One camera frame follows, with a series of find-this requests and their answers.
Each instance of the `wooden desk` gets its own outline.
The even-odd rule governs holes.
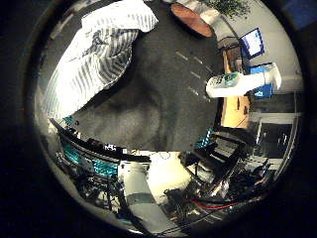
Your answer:
[[[211,37],[211,27],[205,23],[200,16],[191,9],[179,3],[173,3],[170,6],[172,14],[179,19],[183,24],[189,27],[196,33],[204,36]]]
[[[223,51],[224,68],[230,73],[229,59]],[[221,126],[231,128],[247,128],[249,121],[250,100],[248,96],[231,96],[224,98],[222,108]]]

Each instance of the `computer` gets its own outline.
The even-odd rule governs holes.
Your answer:
[[[248,59],[252,59],[264,53],[264,42],[259,28],[256,28],[240,38]]]

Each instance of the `wall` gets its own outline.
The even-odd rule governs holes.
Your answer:
[[[251,13],[248,19],[236,19],[236,21],[224,17],[234,29],[238,37],[260,28],[264,40],[265,53],[251,59],[251,65],[275,61],[282,75],[282,87],[279,92],[299,91],[303,88],[301,69],[297,54],[282,25],[261,1],[249,0]],[[227,36],[233,36],[232,30],[222,19],[216,21],[214,28],[218,41]]]

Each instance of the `white plastic bottle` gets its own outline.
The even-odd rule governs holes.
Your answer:
[[[211,77],[207,83],[206,92],[210,97],[242,96],[252,89],[272,82],[277,89],[280,88],[281,76],[275,63],[266,72],[250,75],[232,72]]]

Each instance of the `white striped shirt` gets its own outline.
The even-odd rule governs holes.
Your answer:
[[[123,75],[139,30],[149,32],[158,19],[142,0],[123,0],[81,19],[45,92],[43,109],[60,119],[73,114]]]

